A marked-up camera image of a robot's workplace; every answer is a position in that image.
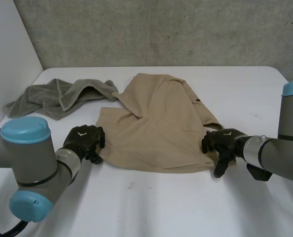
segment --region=white wall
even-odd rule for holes
[[[0,121],[3,106],[15,100],[43,71],[12,0],[0,0]]]

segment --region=beige shirt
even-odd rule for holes
[[[186,81],[138,74],[122,94],[125,108],[101,108],[96,126],[106,133],[100,156],[128,169],[189,173],[211,169],[201,151],[205,125],[221,127]]]

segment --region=black robotic glove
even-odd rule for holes
[[[91,163],[100,164],[102,158],[96,152],[98,144],[100,148],[105,147],[105,133],[102,127],[83,125],[72,128],[64,141],[63,148],[72,150],[81,160],[85,158]]]
[[[219,152],[219,160],[213,172],[216,178],[220,178],[225,173],[230,161],[241,156],[241,152],[237,151],[237,142],[240,137],[246,137],[246,134],[230,128],[207,132],[202,139],[202,152],[204,154],[208,150]]]

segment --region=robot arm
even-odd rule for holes
[[[12,168],[18,191],[10,210],[25,222],[39,222],[52,210],[76,177],[82,160],[102,162],[96,153],[105,143],[101,127],[74,127],[54,151],[50,129],[39,117],[10,120],[0,129],[0,168]]]
[[[208,132],[202,150],[219,152],[215,177],[221,177],[235,157],[242,157],[256,180],[267,181],[277,174],[293,181],[293,82],[284,86],[280,110],[278,139],[248,136],[235,129]]]

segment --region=black cable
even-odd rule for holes
[[[24,230],[24,228],[26,228],[27,224],[29,222],[25,222],[25,221],[20,221],[18,223],[18,225],[16,225],[15,227],[13,227],[10,231],[4,233],[4,234],[0,234],[0,237],[14,237],[16,235],[18,235],[21,231]]]

